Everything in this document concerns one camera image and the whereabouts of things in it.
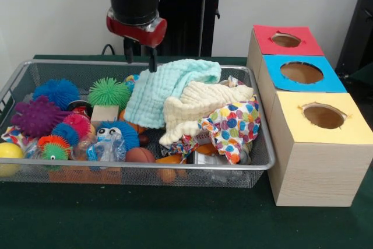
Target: light blue cloth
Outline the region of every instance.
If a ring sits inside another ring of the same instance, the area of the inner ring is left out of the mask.
[[[125,109],[125,120],[145,128],[164,127],[163,104],[169,96],[180,97],[190,81],[217,83],[219,63],[182,59],[158,67],[157,72],[141,72]]]

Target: wooden block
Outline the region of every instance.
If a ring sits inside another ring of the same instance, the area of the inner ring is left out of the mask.
[[[91,124],[97,128],[103,121],[113,122],[118,119],[119,106],[99,106],[93,107]]]
[[[256,80],[263,55],[324,56],[308,27],[255,25],[251,32],[247,67],[253,70]]]
[[[348,93],[277,92],[269,121],[278,206],[350,206],[373,157],[373,132]]]
[[[264,55],[258,88],[268,121],[278,90],[345,93],[341,81],[325,57]]]

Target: wire basket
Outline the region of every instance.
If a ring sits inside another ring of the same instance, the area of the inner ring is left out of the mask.
[[[69,79],[86,99],[92,84],[103,77],[124,80],[147,68],[147,64],[93,61],[49,61],[32,60],[15,70],[0,93],[0,132],[11,126],[10,119],[15,113],[15,104],[29,101],[37,86],[49,79]],[[159,164],[126,162],[78,162],[70,160],[50,161],[32,159],[0,158],[0,181],[35,183],[93,183],[93,184],[132,184],[132,185],[173,185],[173,186],[211,186],[251,188],[264,170],[275,163],[275,153],[264,116],[261,100],[252,72],[241,66],[222,66],[221,79],[230,75],[254,88],[258,95],[262,121],[258,137],[250,156],[252,163],[245,165],[208,165],[208,164]],[[150,138],[146,147],[156,158],[161,157],[159,139],[164,133],[161,129],[148,129]],[[2,170],[14,169],[16,173],[4,176]],[[171,183],[165,183],[160,173],[176,173]]]

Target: red paper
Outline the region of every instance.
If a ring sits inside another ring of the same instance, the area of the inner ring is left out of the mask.
[[[314,55],[324,56],[321,47],[308,27],[254,26],[255,36],[263,55]],[[295,36],[301,40],[297,47],[282,47],[273,42],[276,33]]]

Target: blue paper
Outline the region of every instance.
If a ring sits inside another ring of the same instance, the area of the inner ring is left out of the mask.
[[[278,89],[293,92],[346,92],[342,82],[325,57],[264,55],[264,60],[272,82]],[[315,66],[322,72],[323,79],[313,84],[303,84],[290,80],[281,73],[281,67],[289,62],[305,62]]]

